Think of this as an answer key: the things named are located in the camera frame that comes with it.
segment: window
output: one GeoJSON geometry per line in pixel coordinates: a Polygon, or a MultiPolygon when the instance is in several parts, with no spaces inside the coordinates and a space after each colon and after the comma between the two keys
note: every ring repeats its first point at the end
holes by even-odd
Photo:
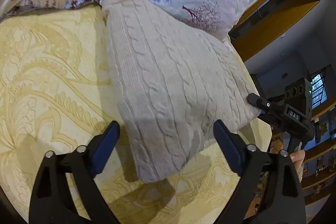
{"type": "Polygon", "coordinates": [[[312,79],[311,82],[313,85],[313,109],[327,99],[326,88],[324,86],[324,75],[325,70],[322,70],[312,79]]]}

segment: camera lens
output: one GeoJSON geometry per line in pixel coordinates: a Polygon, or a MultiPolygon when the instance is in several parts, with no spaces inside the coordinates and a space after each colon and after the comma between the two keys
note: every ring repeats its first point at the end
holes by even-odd
{"type": "Polygon", "coordinates": [[[296,88],[292,88],[291,95],[293,98],[296,96],[296,88]]]}

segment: finger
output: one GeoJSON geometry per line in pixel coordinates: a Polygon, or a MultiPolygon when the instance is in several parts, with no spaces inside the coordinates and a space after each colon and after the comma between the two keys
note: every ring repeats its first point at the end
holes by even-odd
{"type": "Polygon", "coordinates": [[[290,157],[291,157],[292,162],[301,161],[302,163],[305,158],[305,151],[304,150],[295,151],[290,154],[290,157]]]}
{"type": "Polygon", "coordinates": [[[295,170],[299,170],[302,166],[303,160],[305,159],[304,150],[298,150],[290,154],[291,160],[294,163],[295,170]]]}

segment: bed sheet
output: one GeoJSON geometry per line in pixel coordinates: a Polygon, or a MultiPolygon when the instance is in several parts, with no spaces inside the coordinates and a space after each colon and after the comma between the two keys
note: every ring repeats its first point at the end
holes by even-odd
{"type": "MultiPolygon", "coordinates": [[[[239,180],[217,144],[163,181],[137,179],[112,90],[98,5],[9,18],[0,33],[0,185],[26,220],[45,152],[73,151],[116,120],[120,140],[95,181],[120,222],[213,223],[239,180]]],[[[238,134],[264,151],[272,135],[259,119],[238,134]]],[[[80,215],[87,217],[71,176],[68,182],[80,215]]]]}

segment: cable knit cushion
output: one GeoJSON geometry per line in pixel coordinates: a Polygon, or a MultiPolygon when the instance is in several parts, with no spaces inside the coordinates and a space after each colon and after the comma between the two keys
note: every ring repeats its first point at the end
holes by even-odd
{"type": "Polygon", "coordinates": [[[258,116],[246,100],[257,91],[228,43],[147,0],[104,0],[102,8],[118,109],[140,180],[181,170],[215,142],[217,119],[234,132],[258,116]]]}

